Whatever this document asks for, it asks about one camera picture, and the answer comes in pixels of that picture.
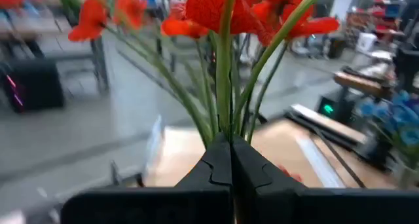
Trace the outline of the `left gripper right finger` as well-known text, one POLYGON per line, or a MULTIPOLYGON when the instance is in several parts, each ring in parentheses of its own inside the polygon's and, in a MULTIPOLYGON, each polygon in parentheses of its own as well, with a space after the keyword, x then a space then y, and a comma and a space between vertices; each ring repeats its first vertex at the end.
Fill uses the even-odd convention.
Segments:
POLYGON ((231 156, 239 223, 418 224, 417 192, 309 188, 240 137, 231 156))

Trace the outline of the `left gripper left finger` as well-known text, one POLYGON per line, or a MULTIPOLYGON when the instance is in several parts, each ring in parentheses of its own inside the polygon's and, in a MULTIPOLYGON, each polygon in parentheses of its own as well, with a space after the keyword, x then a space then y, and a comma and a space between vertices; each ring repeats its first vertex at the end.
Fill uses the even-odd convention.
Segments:
POLYGON ((233 222, 230 143, 223 133, 173 187, 101 187, 68 199, 62 224, 233 222))

